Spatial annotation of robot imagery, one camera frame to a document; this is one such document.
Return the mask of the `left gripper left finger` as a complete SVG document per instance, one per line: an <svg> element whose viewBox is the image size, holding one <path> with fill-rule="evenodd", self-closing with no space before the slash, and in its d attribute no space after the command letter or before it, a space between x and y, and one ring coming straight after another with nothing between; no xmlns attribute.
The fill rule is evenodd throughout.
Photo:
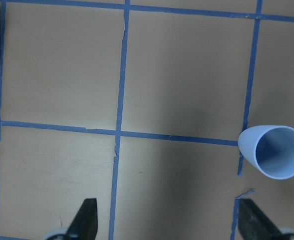
<svg viewBox="0 0 294 240"><path fill-rule="evenodd" d="M98 232L97 199L83 201L66 232L68 240L94 240Z"/></svg>

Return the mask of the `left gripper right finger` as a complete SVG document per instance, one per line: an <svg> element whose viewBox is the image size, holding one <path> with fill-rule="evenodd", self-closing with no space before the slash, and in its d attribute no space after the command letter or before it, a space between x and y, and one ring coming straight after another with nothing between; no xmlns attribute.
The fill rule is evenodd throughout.
<svg viewBox="0 0 294 240"><path fill-rule="evenodd" d="M283 235L278 227L249 198L239 200L238 230L244 240L275 240Z"/></svg>

